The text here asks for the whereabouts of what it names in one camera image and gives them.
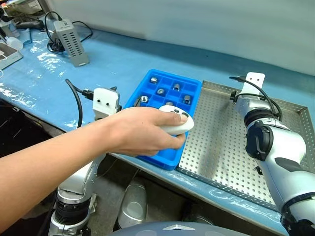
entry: gray power supply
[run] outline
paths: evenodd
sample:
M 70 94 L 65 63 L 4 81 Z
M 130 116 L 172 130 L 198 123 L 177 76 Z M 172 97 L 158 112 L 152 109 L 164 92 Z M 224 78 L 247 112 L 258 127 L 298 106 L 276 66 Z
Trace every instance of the gray power supply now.
M 63 44 L 64 49 L 70 56 L 70 60 L 75 67 L 89 63 L 89 58 L 85 54 L 78 33 L 69 19 L 54 22 L 56 34 Z

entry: cable connector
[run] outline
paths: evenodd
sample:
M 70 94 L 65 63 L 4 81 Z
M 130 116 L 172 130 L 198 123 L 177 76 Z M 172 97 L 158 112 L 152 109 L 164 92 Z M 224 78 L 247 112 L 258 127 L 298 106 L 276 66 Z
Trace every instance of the cable connector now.
M 85 96 L 87 99 L 93 101 L 94 92 L 89 89 L 82 90 L 81 94 Z
M 243 83 L 246 80 L 246 76 L 230 76 L 229 79 L 236 80 L 237 82 Z

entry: controller button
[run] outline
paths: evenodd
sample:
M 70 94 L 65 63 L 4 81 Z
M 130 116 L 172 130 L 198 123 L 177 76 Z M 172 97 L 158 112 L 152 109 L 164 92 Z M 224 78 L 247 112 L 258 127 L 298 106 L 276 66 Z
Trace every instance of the controller button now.
M 189 116 L 186 112 L 183 112 L 182 115 L 187 116 L 187 117 Z

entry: workbench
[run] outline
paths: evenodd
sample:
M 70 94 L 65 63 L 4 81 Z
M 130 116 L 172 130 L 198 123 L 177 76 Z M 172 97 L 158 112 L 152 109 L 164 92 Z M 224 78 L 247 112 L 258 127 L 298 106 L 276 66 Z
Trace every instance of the workbench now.
M 80 29 L 82 37 L 89 32 Z M 0 98 L 64 131 L 76 128 L 77 104 L 65 79 L 78 88 L 95 89 L 117 86 L 124 107 L 133 91 L 150 69 L 210 81 L 240 89 L 243 84 L 229 76 L 261 72 L 266 75 L 264 90 L 270 97 L 309 108 L 314 123 L 315 79 L 257 61 L 212 51 L 130 38 L 94 31 L 83 42 L 90 63 L 74 67 L 69 58 L 46 48 L 45 32 L 32 30 L 33 43 L 21 53 L 24 58 L 4 69 L 0 79 Z M 94 120 L 92 101 L 81 97 L 83 125 Z M 280 214 L 250 201 L 219 190 L 178 171 L 165 171 L 139 159 L 115 155 L 159 179 L 249 222 L 287 235 L 280 224 Z

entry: human arm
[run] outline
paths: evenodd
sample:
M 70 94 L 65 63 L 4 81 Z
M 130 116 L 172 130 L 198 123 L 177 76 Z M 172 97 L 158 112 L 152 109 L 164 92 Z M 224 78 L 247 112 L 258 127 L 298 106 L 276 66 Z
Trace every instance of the human arm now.
M 102 154 L 155 155 L 161 149 L 180 148 L 185 135 L 170 136 L 159 126 L 180 125 L 186 120 L 153 108 L 125 109 L 1 158 L 0 233 Z

